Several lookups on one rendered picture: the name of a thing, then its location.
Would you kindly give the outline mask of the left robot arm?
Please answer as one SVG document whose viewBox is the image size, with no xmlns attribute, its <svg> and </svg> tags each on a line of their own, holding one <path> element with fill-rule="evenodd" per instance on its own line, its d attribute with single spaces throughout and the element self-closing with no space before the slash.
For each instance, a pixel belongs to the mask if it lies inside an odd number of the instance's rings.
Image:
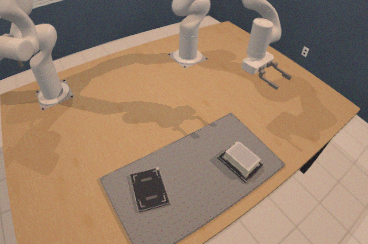
<svg viewBox="0 0 368 244">
<path fill-rule="evenodd" d="M 262 59 L 266 55 L 268 45 L 281 38 L 278 14 L 266 0 L 242 0 L 242 3 L 246 8 L 256 10 L 262 16 L 253 20 L 247 48 L 249 56 Z M 210 0 L 173 0 L 174 14 L 187 16 L 179 27 L 179 50 L 173 54 L 177 62 L 190 65 L 201 61 L 202 54 L 197 51 L 198 30 L 209 9 Z"/>
</svg>

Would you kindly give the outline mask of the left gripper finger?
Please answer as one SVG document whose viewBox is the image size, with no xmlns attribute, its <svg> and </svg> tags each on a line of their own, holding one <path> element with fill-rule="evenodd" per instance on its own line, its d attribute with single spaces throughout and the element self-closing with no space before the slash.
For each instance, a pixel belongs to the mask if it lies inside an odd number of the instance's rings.
<svg viewBox="0 0 368 244">
<path fill-rule="evenodd" d="M 282 73 L 282 76 L 283 77 L 285 77 L 286 79 L 288 79 L 288 80 L 290 80 L 291 78 L 292 78 L 292 76 L 291 75 L 289 75 L 288 73 L 286 73 L 286 72 L 284 72 L 283 70 L 281 70 L 280 68 L 278 68 L 277 67 L 277 65 L 278 65 L 278 63 L 277 62 L 272 62 L 272 61 L 270 61 L 270 62 L 268 62 L 267 63 L 267 68 L 268 67 L 270 67 L 270 66 L 273 66 L 274 67 L 274 69 L 276 69 L 277 71 L 279 71 L 279 72 L 281 72 Z"/>
<path fill-rule="evenodd" d="M 268 83 L 268 85 L 269 85 L 269 86 L 271 86 L 271 87 L 273 87 L 274 89 L 276 89 L 276 90 L 277 90 L 277 89 L 278 89 L 278 87 L 279 87 L 278 85 L 276 85 L 276 84 L 275 84 L 275 83 L 273 83 L 272 81 L 269 81 L 268 79 L 266 79 L 266 78 L 264 78 L 264 77 L 263 77 L 263 75 L 264 75 L 264 74 L 265 74 L 265 72 L 266 72 L 266 71 L 264 70 L 264 68 L 265 68 L 265 66 L 264 66 L 264 65 L 263 65 L 262 67 L 260 67 L 260 68 L 259 68 L 259 70 L 258 70 L 258 71 L 260 71 L 260 72 L 259 72 L 259 78 L 260 78 L 260 79 L 262 79 L 262 80 L 264 80 L 265 82 L 267 82 L 267 83 Z"/>
</svg>

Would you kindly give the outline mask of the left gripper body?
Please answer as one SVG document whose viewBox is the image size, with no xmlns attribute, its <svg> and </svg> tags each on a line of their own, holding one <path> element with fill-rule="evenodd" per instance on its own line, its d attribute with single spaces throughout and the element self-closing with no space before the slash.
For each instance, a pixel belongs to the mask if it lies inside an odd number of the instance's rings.
<svg viewBox="0 0 368 244">
<path fill-rule="evenodd" d="M 260 67 L 262 67 L 263 65 L 266 67 L 267 63 L 272 61 L 273 59 L 274 59 L 274 56 L 270 54 L 269 52 L 267 52 L 266 56 L 262 59 L 252 58 L 248 55 L 247 58 L 243 59 L 241 68 L 245 70 L 246 72 L 248 72 L 249 74 L 255 74 L 259 72 L 258 69 Z"/>
</svg>

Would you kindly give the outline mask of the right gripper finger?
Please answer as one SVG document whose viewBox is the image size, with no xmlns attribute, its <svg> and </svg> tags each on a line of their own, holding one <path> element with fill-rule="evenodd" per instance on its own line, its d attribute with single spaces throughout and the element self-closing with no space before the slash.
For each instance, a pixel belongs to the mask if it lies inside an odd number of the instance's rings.
<svg viewBox="0 0 368 244">
<path fill-rule="evenodd" d="M 17 60 L 16 60 L 17 61 Z M 23 67 L 23 63 L 22 63 L 22 61 L 17 61 L 17 63 L 18 63 L 18 65 L 19 65 L 19 67 Z"/>
</svg>

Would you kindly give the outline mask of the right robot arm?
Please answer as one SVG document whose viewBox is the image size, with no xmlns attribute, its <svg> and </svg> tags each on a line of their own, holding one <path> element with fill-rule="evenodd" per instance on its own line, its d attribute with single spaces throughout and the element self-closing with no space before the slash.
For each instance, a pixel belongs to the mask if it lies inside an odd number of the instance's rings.
<svg viewBox="0 0 368 244">
<path fill-rule="evenodd" d="M 28 61 L 41 50 L 30 60 L 30 67 L 42 91 L 38 100 L 43 105 L 55 105 L 69 94 L 68 85 L 59 80 L 51 56 L 57 33 L 50 24 L 34 25 L 29 18 L 32 8 L 33 0 L 0 0 L 0 18 L 12 22 L 10 34 L 14 36 L 0 36 L 0 57 Z"/>
</svg>

